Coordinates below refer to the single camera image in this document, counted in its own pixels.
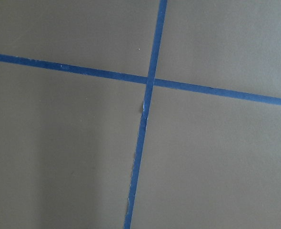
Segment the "blue tape right vertical strip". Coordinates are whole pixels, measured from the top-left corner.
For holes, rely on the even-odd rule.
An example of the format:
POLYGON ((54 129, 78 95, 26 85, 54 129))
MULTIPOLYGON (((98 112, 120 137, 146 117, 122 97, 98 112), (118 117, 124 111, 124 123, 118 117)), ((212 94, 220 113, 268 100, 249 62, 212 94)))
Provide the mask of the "blue tape right vertical strip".
POLYGON ((143 110, 140 118, 140 126, 139 126, 133 168, 132 168, 131 179, 130 179, 127 212, 123 224, 124 229, 129 229, 131 227, 131 221, 133 216, 133 209, 134 209, 134 203, 135 203, 135 197, 136 197, 137 185, 139 179, 139 172, 141 166, 141 158, 142 158, 143 146, 146 136, 148 116, 150 112, 151 98, 154 88, 155 75, 156 75, 156 69, 157 69, 159 52, 160 52, 166 8, 167 8, 167 1, 161 0, 159 2, 155 33, 154 33, 154 39, 152 44, 152 50, 151 50, 151 58, 150 58, 146 87, 145 87, 144 98, 143 98, 143 110))

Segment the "blue tape long horizontal strip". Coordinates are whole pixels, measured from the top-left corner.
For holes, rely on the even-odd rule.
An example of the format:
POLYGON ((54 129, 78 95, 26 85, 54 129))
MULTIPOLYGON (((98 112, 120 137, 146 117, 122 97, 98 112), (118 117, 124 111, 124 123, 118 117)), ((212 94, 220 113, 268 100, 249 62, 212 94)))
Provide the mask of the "blue tape long horizontal strip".
MULTIPOLYGON (((121 80, 127 81, 132 83, 140 83, 146 84, 147 77, 138 76, 133 74, 126 74, 126 73, 117 73, 117 72, 110 72, 106 70, 99 70, 93 69, 88 67, 80 67, 75 65, 57 63, 57 62, 49 62, 43 60, 35 60, 29 58, 23 58, 19 56, 11 56, 11 55, 4 55, 0 54, 0 62, 7 62, 12 64, 19 64, 37 68, 44 68, 49 70, 56 70, 62 72, 69 72, 69 73, 76 73, 82 75, 89 75, 89 76, 96 76, 100 78, 108 78, 114 80, 121 80)), ((254 101, 259 103, 266 103, 266 104, 273 104, 273 105, 280 105, 281 106, 281 98, 278 97, 271 97, 271 96, 264 96, 259 94, 252 94, 252 93, 245 93, 233 90, 226 90, 220 88, 212 88, 202 85, 190 84, 190 83, 181 83, 163 79, 155 79, 154 85, 159 87, 183 90, 183 91, 190 91, 202 94, 211 94, 241 100, 248 100, 254 101)))

